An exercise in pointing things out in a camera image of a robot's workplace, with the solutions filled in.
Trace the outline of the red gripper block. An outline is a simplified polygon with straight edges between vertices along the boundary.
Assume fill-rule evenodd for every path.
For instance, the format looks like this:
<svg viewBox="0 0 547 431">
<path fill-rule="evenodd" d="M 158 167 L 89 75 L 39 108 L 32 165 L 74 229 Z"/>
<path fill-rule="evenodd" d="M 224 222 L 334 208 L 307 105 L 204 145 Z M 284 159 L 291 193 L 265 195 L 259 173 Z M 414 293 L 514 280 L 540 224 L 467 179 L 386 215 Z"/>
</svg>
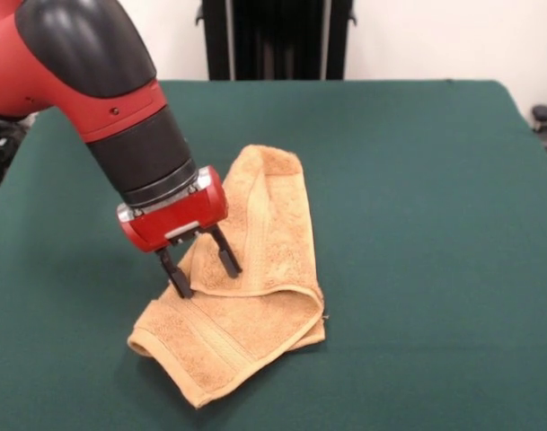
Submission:
<svg viewBox="0 0 547 431">
<path fill-rule="evenodd" d="M 184 272 L 172 261 L 165 248 L 172 240 L 186 233 L 206 229 L 227 218 L 228 204 L 216 169 L 205 166 L 185 190 L 149 207 L 132 208 L 121 204 L 117 208 L 120 227 L 141 251 L 155 251 L 170 283 L 182 299 L 191 299 L 193 291 Z M 242 268 L 219 227 L 211 229 L 218 246 L 218 257 L 229 277 L 238 277 Z"/>
</svg>

